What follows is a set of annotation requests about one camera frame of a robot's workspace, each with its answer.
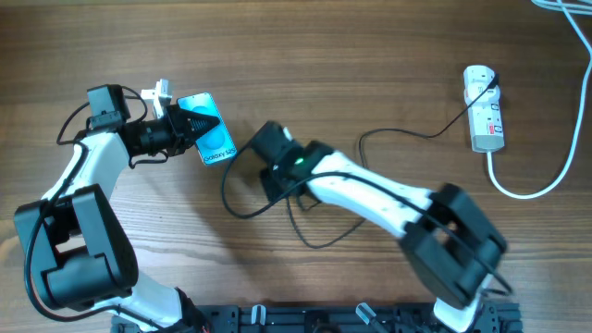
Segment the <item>blue screen Galaxy smartphone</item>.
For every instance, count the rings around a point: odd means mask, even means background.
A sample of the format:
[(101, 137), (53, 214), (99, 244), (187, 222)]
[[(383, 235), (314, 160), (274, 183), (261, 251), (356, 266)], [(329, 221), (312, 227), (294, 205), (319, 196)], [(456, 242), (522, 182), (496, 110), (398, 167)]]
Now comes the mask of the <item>blue screen Galaxy smartphone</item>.
[(220, 120), (218, 125), (196, 141), (196, 148), (206, 166), (213, 166), (227, 161), (236, 155), (237, 148), (216, 107), (213, 96), (209, 92), (185, 96), (179, 98), (177, 102), (182, 109), (192, 111), (193, 113), (214, 116)]

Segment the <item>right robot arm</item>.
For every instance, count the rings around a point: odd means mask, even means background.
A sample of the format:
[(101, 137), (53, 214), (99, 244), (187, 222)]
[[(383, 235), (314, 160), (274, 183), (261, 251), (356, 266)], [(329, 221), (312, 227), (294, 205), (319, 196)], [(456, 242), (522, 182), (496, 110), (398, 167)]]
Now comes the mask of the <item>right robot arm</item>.
[(301, 145), (275, 121), (250, 146), (265, 162), (260, 178), (269, 201), (306, 195), (381, 227), (436, 296), (439, 323), (453, 332), (475, 324), (508, 245), (466, 191), (449, 183), (437, 191), (401, 184), (324, 143)]

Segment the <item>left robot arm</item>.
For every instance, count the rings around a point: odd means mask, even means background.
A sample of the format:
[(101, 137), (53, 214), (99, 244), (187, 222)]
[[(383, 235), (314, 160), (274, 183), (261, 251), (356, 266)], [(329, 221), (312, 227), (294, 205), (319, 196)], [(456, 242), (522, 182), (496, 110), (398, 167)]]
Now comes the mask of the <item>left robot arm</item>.
[(40, 200), (23, 204), (14, 223), (25, 254), (32, 306), (56, 322), (110, 312), (141, 332), (208, 332), (207, 317), (180, 289), (144, 275), (109, 202), (125, 167), (183, 154), (223, 120), (210, 94), (204, 105), (172, 103), (163, 85), (135, 92), (104, 84), (87, 92), (92, 114), (68, 141), (62, 176)]

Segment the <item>white USB charger plug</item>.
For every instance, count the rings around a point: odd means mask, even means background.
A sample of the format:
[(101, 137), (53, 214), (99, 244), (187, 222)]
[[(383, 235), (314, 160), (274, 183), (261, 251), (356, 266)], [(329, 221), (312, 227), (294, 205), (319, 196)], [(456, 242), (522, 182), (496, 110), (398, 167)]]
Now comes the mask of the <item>white USB charger plug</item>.
[(464, 89), (464, 101), (470, 105), (490, 105), (500, 100), (499, 80), (494, 77), (490, 82), (475, 81)]

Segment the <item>white power strip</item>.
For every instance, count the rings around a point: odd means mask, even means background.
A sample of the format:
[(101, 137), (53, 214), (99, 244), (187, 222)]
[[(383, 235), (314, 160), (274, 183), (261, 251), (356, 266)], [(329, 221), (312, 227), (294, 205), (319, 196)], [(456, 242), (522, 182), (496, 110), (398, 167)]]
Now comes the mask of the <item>white power strip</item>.
[[(490, 82), (497, 74), (483, 65), (472, 65), (463, 72), (464, 89), (475, 81)], [(504, 147), (504, 133), (500, 114), (500, 101), (490, 105), (468, 106), (468, 123), (472, 150), (493, 153)]]

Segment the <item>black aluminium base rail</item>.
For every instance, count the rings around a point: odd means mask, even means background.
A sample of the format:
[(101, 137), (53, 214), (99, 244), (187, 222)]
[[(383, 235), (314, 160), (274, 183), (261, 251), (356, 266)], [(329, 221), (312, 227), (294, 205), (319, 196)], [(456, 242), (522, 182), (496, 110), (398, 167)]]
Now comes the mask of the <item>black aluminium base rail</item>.
[[(400, 303), (372, 309), (369, 319), (353, 307), (201, 306), (210, 332), (310, 333), (310, 332), (449, 332), (426, 302)], [(468, 328), (475, 333), (523, 333), (519, 305), (485, 302)]]

